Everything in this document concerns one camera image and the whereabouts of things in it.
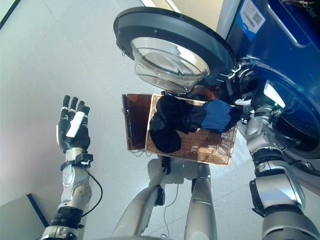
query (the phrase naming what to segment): black robot glove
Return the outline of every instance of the black robot glove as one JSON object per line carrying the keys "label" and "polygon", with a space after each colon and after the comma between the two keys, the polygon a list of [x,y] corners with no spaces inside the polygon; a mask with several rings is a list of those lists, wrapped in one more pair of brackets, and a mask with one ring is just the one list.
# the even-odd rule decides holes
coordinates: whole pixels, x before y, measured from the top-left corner
{"label": "black robot glove", "polygon": [[61,108],[59,124],[56,126],[56,141],[63,152],[72,148],[87,151],[90,145],[88,133],[88,113],[90,108],[80,101],[76,110],[78,98],[73,97],[69,110],[70,96],[65,95]]}

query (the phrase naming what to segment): white floor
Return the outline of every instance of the white floor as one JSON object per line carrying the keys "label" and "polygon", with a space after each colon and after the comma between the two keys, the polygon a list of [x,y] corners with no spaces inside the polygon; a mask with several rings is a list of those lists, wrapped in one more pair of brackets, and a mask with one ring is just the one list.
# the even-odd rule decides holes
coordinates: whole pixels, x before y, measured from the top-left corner
{"label": "white floor", "polygon": [[[138,79],[134,63],[116,46],[113,22],[139,0],[22,0],[0,30],[1,40],[1,204],[34,193],[47,218],[62,192],[55,125],[65,94],[91,107],[91,172],[104,190],[100,205],[85,221],[83,239],[111,236],[129,202],[150,180],[156,155],[127,151],[124,93],[159,93]],[[249,181],[254,166],[238,132],[230,166],[210,166],[220,240],[256,240],[263,219],[253,213]],[[190,162],[176,161],[166,186],[170,237],[183,239],[191,197]],[[92,182],[92,207],[99,188]],[[319,198],[305,190],[306,214],[320,227]],[[167,234],[164,207],[155,207],[144,235]]]}

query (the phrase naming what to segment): blue washing machine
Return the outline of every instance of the blue washing machine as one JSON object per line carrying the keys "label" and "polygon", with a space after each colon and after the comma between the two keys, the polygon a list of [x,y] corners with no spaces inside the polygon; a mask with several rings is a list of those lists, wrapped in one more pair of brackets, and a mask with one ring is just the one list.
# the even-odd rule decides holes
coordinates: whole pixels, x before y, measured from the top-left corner
{"label": "blue washing machine", "polygon": [[272,129],[300,143],[284,153],[320,193],[319,16],[318,1],[243,0],[226,40],[188,16],[152,7],[121,12],[113,29],[138,76],[169,92],[188,96],[195,85],[219,84],[233,103],[257,101],[268,82],[283,100]]}
{"label": "blue washing machine", "polygon": [[296,174],[319,194],[320,2],[243,0],[226,41],[238,60],[247,61],[241,77],[227,82],[230,97],[243,98],[259,81],[271,82],[286,103],[274,128],[301,140],[284,153],[301,161]]}

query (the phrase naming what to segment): sticker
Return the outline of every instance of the sticker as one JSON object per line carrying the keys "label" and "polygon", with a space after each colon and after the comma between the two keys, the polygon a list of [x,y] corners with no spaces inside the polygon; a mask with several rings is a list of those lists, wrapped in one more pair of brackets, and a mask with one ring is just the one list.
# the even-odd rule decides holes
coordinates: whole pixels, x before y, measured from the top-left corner
{"label": "sticker", "polygon": [[245,0],[235,21],[244,34],[252,40],[266,19],[251,0]]}

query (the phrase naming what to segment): qr code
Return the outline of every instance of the qr code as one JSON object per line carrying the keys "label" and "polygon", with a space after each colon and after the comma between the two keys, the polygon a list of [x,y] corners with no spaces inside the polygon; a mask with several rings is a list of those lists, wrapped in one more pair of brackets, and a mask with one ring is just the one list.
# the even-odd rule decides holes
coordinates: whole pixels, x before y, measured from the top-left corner
{"label": "qr code", "polygon": [[259,25],[259,23],[261,22],[262,20],[262,17],[260,16],[260,14],[256,11],[252,17],[252,19],[255,21],[255,23],[257,25]]}

